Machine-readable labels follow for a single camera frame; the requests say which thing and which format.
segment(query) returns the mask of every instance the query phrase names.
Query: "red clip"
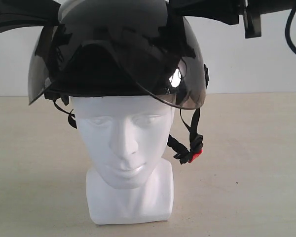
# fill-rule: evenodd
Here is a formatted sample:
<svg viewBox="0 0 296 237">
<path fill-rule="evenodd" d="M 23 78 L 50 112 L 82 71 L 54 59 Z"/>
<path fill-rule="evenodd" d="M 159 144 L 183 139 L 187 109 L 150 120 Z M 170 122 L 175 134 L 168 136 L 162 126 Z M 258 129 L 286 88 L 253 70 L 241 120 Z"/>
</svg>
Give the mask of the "red clip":
<svg viewBox="0 0 296 237">
<path fill-rule="evenodd" d="M 192 163 L 196 158 L 198 158 L 201 154 L 203 154 L 203 150 L 201 150 L 200 153 L 197 153 L 197 154 L 193 155 L 193 158 L 192 158 L 191 161 L 189 161 L 189 163 L 191 164 L 191 163 Z"/>
</svg>

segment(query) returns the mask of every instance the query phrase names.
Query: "background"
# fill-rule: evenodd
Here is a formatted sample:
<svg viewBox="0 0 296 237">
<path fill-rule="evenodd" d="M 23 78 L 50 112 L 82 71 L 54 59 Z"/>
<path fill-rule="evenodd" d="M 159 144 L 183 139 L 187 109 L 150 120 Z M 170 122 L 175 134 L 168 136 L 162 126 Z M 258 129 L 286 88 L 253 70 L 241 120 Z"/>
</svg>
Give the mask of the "background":
<svg viewBox="0 0 296 237">
<path fill-rule="evenodd" d="M 228 26 L 188 17 L 210 70 L 208 93 L 296 92 L 296 56 L 284 37 L 289 13 L 264 15 L 262 38 L 257 39 L 245 39 L 242 19 Z M 30 56 L 40 31 L 33 27 L 0 34 L 0 96 L 27 96 Z M 292 38 L 296 43 L 296 19 Z"/>
</svg>

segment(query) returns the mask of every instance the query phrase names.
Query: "helmet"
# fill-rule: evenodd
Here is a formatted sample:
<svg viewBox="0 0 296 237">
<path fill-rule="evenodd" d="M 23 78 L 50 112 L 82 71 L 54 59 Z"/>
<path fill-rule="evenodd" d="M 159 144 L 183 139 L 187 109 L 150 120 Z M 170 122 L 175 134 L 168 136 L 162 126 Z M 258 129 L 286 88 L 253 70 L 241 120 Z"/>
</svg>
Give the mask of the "helmet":
<svg viewBox="0 0 296 237">
<path fill-rule="evenodd" d="M 69 96 L 150 95 L 175 108 L 196 110 L 190 151 L 169 136 L 168 146 L 181 163 L 202 152 L 197 134 L 208 71 L 197 39 L 184 16 L 165 0 L 68 0 L 59 24 L 45 25 L 30 62 L 32 104 L 44 94 L 69 104 Z"/>
</svg>

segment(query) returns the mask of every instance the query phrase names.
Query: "mannequin head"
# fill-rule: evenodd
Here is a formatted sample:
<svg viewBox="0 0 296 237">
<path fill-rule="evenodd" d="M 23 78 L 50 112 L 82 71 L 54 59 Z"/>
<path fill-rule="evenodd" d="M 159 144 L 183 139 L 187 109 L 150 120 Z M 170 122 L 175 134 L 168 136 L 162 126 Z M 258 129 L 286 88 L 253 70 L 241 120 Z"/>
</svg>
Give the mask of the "mannequin head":
<svg viewBox="0 0 296 237">
<path fill-rule="evenodd" d="M 143 185 L 167 146 L 174 108 L 150 96 L 71 101 L 77 128 L 102 179 L 115 189 Z"/>
</svg>

